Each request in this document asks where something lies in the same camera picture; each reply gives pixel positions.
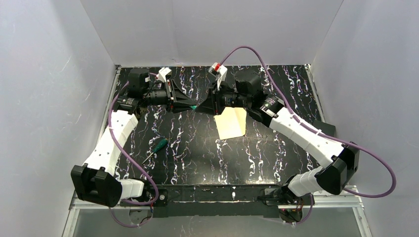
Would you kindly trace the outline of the black flat box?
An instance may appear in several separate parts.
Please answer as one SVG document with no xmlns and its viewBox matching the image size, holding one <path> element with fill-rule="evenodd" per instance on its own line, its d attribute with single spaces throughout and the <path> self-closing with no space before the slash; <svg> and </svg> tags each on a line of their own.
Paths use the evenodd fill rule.
<svg viewBox="0 0 419 237">
<path fill-rule="evenodd" d="M 334 125 L 315 120 L 313 122 L 313 126 L 328 136 L 336 137 L 336 127 Z"/>
</svg>

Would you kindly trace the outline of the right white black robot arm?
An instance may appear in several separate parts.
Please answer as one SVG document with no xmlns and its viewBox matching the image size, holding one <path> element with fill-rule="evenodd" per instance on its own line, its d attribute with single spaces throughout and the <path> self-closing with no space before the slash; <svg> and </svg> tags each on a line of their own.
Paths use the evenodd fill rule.
<svg viewBox="0 0 419 237">
<path fill-rule="evenodd" d="M 228 107 L 243 108 L 253 120 L 285 135 L 318 162 L 318 168 L 291 177 L 277 191 L 278 198 L 296 198 L 317 191 L 332 195 L 342 192 L 357 169 L 356 149 L 327 139 L 305 120 L 294 118 L 282 99 L 264 93 L 259 74 L 252 72 L 244 80 L 235 79 L 235 88 L 225 82 L 226 68 L 210 68 L 209 74 L 215 82 L 195 109 L 197 112 L 216 116 Z"/>
</svg>

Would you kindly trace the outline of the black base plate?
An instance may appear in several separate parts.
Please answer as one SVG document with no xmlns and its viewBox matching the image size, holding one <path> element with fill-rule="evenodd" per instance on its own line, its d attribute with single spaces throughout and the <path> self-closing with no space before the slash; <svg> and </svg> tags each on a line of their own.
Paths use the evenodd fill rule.
<svg viewBox="0 0 419 237">
<path fill-rule="evenodd" d="M 152 205 L 155 218 L 177 216 L 262 216 L 300 220 L 310 195 L 282 195 L 280 185 L 158 185 L 159 196 Z"/>
</svg>

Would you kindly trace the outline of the green handled screwdriver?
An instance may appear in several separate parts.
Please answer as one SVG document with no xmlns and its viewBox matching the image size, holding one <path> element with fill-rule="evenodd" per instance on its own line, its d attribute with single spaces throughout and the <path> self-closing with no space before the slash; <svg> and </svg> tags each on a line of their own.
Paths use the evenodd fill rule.
<svg viewBox="0 0 419 237">
<path fill-rule="evenodd" d="M 162 148 L 164 148 L 168 144 L 167 138 L 162 138 L 158 144 L 151 150 L 150 155 L 142 162 L 144 164 L 146 161 L 148 161 L 154 154 L 156 154 L 158 151 L 160 151 Z"/>
</svg>

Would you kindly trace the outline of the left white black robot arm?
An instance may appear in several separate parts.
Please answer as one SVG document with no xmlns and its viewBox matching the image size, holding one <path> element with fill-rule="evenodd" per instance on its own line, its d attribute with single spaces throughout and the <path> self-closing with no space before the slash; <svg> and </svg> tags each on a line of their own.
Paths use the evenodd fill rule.
<svg viewBox="0 0 419 237">
<path fill-rule="evenodd" d="M 120 155 L 129 157 L 124 144 L 148 107 L 165 106 L 174 114 L 194 108 L 195 103 L 179 89 L 171 73 L 169 67 L 163 67 L 158 73 L 146 69 L 128 74 L 109 106 L 107 127 L 96 147 L 82 165 L 74 165 L 71 170 L 79 199 L 114 207 L 124 199 L 143 195 L 143 181 L 114 177 L 116 164 Z"/>
</svg>

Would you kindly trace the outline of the aluminium frame rail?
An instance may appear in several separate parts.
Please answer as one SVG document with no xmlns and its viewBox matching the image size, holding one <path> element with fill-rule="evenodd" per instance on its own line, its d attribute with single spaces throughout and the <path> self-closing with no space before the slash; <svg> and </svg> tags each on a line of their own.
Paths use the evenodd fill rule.
<svg viewBox="0 0 419 237">
<path fill-rule="evenodd" d="M 269 195 L 279 186 L 274 185 L 158 185 L 159 196 L 154 207 L 166 207 L 176 203 L 226 203 L 226 204 L 254 204 L 257 197 Z M 342 191 L 335 196 L 325 191 L 313 194 L 315 208 L 363 208 L 364 204 L 359 196 Z"/>
</svg>

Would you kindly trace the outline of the cream envelope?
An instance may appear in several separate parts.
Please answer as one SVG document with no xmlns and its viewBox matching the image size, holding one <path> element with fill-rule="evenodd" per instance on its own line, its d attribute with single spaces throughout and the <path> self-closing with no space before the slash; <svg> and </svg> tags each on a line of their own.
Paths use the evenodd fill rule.
<svg viewBox="0 0 419 237">
<path fill-rule="evenodd" d="M 220 140 L 237 138 L 246 133 L 247 112 L 244 108 L 226 107 L 221 115 L 215 115 Z"/>
</svg>

